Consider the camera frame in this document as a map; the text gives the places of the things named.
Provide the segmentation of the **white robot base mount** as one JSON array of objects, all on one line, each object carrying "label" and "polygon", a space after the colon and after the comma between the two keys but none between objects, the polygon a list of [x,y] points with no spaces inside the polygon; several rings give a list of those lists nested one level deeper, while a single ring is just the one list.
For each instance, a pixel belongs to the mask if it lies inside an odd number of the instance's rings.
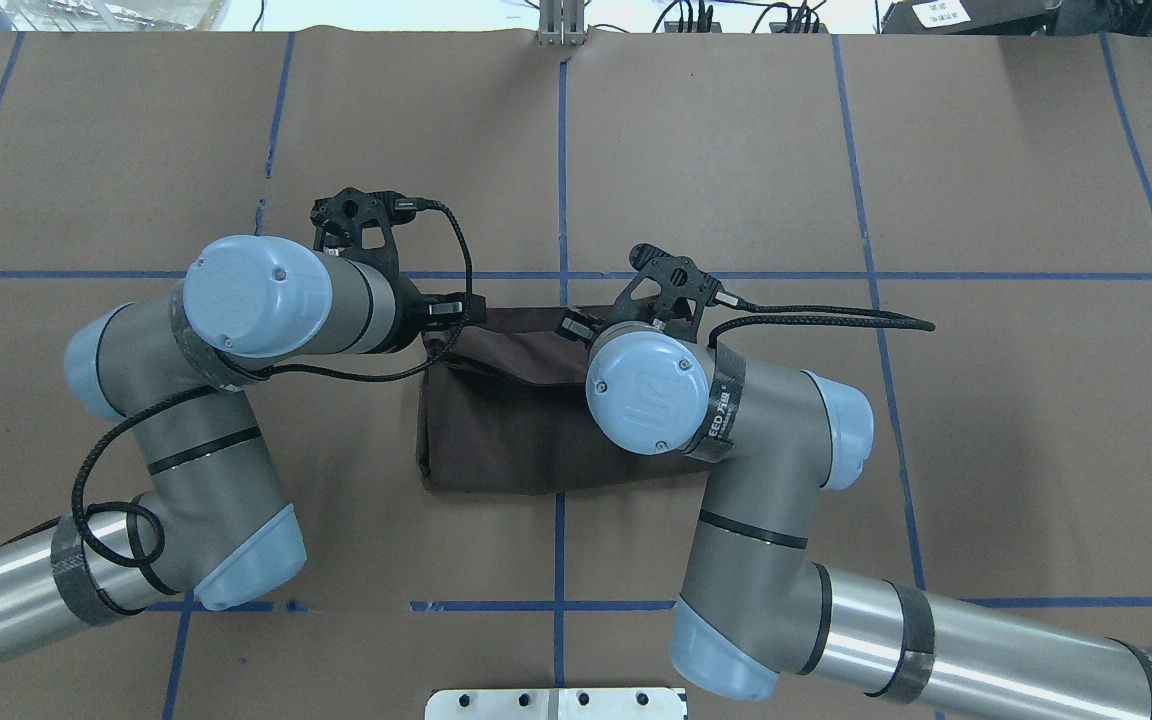
[{"label": "white robot base mount", "polygon": [[685,689],[664,685],[444,689],[425,719],[687,719]]}]

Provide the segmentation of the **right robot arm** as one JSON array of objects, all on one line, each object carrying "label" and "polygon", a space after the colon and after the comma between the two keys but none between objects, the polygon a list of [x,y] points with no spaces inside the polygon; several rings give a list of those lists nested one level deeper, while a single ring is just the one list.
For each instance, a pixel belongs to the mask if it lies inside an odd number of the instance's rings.
[{"label": "right robot arm", "polygon": [[634,278],[607,313],[571,306],[558,333],[586,347],[584,396],[605,438],[708,467],[669,642],[682,679],[738,702],[805,676],[973,719],[1152,719],[1152,647],[812,556],[820,497],[852,486],[872,454],[872,406],[808,369],[750,359],[723,333],[933,323],[873,306],[753,304],[652,243],[628,263]]}]

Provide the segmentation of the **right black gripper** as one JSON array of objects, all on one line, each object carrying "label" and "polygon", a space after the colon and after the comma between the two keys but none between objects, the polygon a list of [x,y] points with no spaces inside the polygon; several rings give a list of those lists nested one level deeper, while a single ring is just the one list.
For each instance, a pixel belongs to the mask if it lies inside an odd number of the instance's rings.
[{"label": "right black gripper", "polygon": [[644,323],[669,338],[698,341],[700,318],[707,306],[717,306],[722,283],[699,270],[691,258],[637,243],[628,252],[636,275],[617,295],[611,314],[600,319],[588,313],[563,313],[556,333],[564,340],[591,346],[620,323]]}]

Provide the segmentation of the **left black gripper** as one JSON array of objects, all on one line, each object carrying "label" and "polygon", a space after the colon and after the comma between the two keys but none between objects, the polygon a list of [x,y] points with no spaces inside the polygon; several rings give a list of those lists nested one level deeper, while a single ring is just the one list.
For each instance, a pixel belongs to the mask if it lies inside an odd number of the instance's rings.
[{"label": "left black gripper", "polygon": [[480,293],[420,293],[401,272],[396,225],[410,223],[431,202],[396,191],[357,188],[317,199],[311,206],[314,250],[353,263],[367,283],[369,318],[347,354],[393,354],[420,333],[454,325],[482,325],[488,304]]}]

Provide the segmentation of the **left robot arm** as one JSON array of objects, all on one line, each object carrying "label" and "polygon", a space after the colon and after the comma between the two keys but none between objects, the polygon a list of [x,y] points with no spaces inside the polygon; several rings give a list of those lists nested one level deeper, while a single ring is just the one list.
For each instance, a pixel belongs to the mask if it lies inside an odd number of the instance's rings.
[{"label": "left robot arm", "polygon": [[0,664],[191,593],[207,611],[296,577],[305,541],[247,389],[308,356],[394,354],[485,316],[442,200],[348,187],[314,200],[314,243],[230,234],[169,291],[74,333],[65,378],[109,420],[67,510],[0,544]]}]

